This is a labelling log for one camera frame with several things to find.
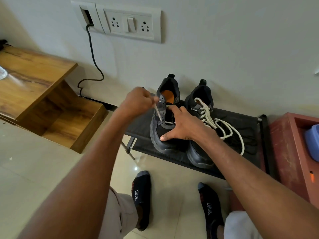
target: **shoe heel pull tab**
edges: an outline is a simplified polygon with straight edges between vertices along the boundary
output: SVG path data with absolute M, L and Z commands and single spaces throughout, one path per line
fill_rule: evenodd
M 200 80 L 199 85 L 206 85 L 207 81 L 206 80 Z

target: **white wall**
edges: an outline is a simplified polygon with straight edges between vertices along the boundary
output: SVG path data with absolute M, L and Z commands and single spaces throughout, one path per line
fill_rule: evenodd
M 165 34 L 154 44 L 92 33 L 106 80 L 85 83 L 85 96 L 118 105 L 173 73 L 182 98 L 206 79 L 217 108 L 319 116 L 319 0 L 81 1 L 159 7 Z M 73 87 L 100 78 L 70 0 L 0 0 L 0 29 L 13 45 L 76 60 Z

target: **floor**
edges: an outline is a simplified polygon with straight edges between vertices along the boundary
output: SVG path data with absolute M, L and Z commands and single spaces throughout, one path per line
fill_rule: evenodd
M 96 140 L 110 114 L 84 152 Z M 141 170 L 152 178 L 149 228 L 133 230 L 125 239 L 206 238 L 205 217 L 197 190 L 208 183 L 219 195 L 225 219 L 228 186 L 209 176 L 152 156 L 133 151 L 133 161 L 120 147 L 111 180 L 119 193 L 131 193 L 131 183 Z M 26 130 L 0 123 L 0 239 L 14 239 L 41 202 L 78 162 L 81 155 Z

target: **person's right arm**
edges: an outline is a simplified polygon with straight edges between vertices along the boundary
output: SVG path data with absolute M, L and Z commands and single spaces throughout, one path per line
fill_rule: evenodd
M 171 106 L 176 127 L 162 141 L 195 141 L 210 156 L 245 208 L 259 233 L 267 238 L 319 238 L 319 210 L 243 158 L 184 107 Z

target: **black fabric shelf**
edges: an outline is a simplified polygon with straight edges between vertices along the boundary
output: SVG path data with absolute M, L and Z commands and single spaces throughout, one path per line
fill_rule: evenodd
M 183 149 L 181 149 L 180 152 L 172 156 L 167 156 L 165 154 L 158 152 L 154 148 L 150 137 L 150 124 L 153 113 L 154 109 L 149 110 L 146 114 L 136 118 L 126 130 L 126 135 L 137 138 L 137 141 L 132 148 L 133 150 L 224 179 L 224 176 L 221 174 L 221 172 L 218 170 L 216 166 L 213 166 L 210 169 L 200 169 L 191 164 Z M 214 108 L 212 112 L 212 117 L 224 120 L 230 123 L 234 128 L 238 130 L 245 143 L 245 153 L 243 154 L 243 157 L 252 162 L 258 168 L 260 168 L 260 158 L 258 156 L 259 146 L 257 143 L 257 141 L 259 140 L 257 139 L 257 117 L 246 116 L 239 113 L 229 112 L 217 108 Z M 241 143 L 238 135 L 235 132 L 233 133 L 232 137 L 229 137 L 224 141 L 238 153 L 241 152 Z

